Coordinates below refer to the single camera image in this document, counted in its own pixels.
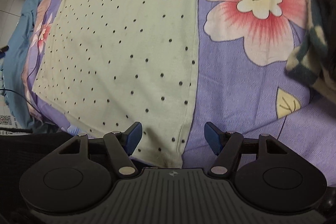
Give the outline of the purple floral bed sheet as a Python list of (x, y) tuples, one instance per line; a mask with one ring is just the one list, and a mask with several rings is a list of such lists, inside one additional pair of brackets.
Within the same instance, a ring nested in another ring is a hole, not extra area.
[[(76, 134), (84, 131), (33, 91), (58, 10), (38, 25), (27, 83), (43, 114)], [(181, 167), (210, 167), (214, 154), (204, 127), (212, 122), (250, 138), (273, 135), (334, 184), (335, 106), (285, 73), (289, 55), (305, 36), (305, 0), (198, 0), (197, 17), (197, 90)]]

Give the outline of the dark patterned fleece blanket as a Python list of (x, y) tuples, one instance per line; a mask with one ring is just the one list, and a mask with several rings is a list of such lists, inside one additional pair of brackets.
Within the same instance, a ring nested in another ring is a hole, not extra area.
[(286, 62), (286, 74), (335, 103), (335, 0), (306, 0), (302, 43)]

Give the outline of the cream polka dot shirt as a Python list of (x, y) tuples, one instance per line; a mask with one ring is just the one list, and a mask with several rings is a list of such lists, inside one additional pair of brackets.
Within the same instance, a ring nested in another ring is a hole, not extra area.
[(62, 0), (33, 91), (99, 138), (140, 122), (133, 156), (179, 168), (198, 79), (198, 0)]

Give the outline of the teal blue quilt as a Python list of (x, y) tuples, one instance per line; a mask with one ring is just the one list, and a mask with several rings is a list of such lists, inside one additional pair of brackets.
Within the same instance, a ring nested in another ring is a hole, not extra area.
[(23, 67), (26, 62), (30, 45), (30, 38), (33, 35), (35, 22), (37, 21), (37, 9), (42, 0), (25, 0), (21, 17), (7, 45), (1, 72), (3, 84), (1, 86), (1, 96), (10, 109), (21, 128), (33, 133), (56, 132), (58, 126), (49, 123), (42, 123), (32, 117), (29, 113), (27, 102), (23, 98), (24, 85), (21, 79)]

